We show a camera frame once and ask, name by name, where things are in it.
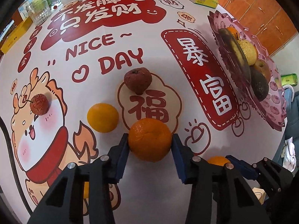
apple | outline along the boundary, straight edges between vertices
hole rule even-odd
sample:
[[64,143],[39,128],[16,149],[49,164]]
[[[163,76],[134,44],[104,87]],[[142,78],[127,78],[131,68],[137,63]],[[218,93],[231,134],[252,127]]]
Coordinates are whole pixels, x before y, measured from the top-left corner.
[[124,76],[125,85],[137,95],[142,95],[152,83],[152,74],[145,67],[128,71]]
[[49,109],[49,101],[42,93],[33,96],[29,102],[30,109],[35,115],[44,115]]
[[271,71],[270,68],[268,66],[268,64],[261,60],[261,59],[257,59],[255,64],[253,65],[253,67],[255,68],[255,70],[259,71],[260,73],[263,74],[263,76],[266,78],[267,83],[270,82],[271,79]]

red banner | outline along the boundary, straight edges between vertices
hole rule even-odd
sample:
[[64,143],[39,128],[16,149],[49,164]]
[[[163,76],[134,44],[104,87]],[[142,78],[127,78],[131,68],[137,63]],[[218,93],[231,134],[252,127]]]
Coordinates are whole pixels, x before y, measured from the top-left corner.
[[51,18],[50,32],[41,44],[47,50],[59,40],[74,41],[101,27],[117,27],[142,20],[160,22],[166,10],[154,0],[74,0]]
[[169,29],[161,37],[189,81],[211,125],[223,130],[237,119],[239,104],[218,60],[196,34]]

orange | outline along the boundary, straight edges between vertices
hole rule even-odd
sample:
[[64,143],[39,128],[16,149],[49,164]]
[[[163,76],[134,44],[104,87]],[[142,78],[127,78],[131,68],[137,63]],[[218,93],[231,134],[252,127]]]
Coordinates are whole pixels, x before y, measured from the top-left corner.
[[172,134],[166,124],[157,119],[141,119],[129,131],[129,147],[143,161],[160,161],[170,150]]
[[87,112],[89,125],[101,133],[113,131],[117,127],[118,119],[116,108],[105,103],[95,104]]
[[226,29],[232,33],[236,40],[240,39],[239,32],[234,27],[227,27]]
[[89,182],[84,182],[83,198],[87,199],[89,197]]
[[230,161],[223,156],[214,156],[214,157],[211,157],[207,162],[210,164],[224,166],[226,163],[228,163]]

white cloth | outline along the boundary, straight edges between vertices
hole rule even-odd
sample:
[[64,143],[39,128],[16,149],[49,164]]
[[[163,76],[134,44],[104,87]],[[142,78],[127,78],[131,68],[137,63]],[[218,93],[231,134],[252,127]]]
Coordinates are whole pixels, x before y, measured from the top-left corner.
[[283,157],[282,166],[293,172],[296,168],[295,145],[293,144],[293,137],[284,141],[281,157]]
[[291,86],[291,85],[284,85],[282,86],[284,88],[284,90],[286,90],[287,88],[291,89],[292,90],[292,100],[291,102],[294,100],[294,95],[295,95],[295,91],[294,91],[294,88]]

metal screw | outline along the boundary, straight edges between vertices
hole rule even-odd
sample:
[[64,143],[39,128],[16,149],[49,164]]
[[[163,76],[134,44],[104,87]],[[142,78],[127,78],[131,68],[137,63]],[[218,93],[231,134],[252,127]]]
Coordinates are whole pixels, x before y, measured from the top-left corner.
[[194,156],[194,157],[192,157],[192,160],[196,161],[196,162],[199,162],[201,160],[201,157],[200,156]]
[[232,164],[232,163],[227,163],[227,164],[225,164],[225,166],[226,166],[226,168],[228,168],[228,169],[233,169],[234,168],[234,165]]
[[74,168],[76,166],[76,164],[74,163],[74,162],[70,162],[69,164],[68,164],[68,168],[69,169],[72,169],[72,168]]
[[102,155],[100,157],[101,161],[108,161],[109,160],[109,156],[108,155]]

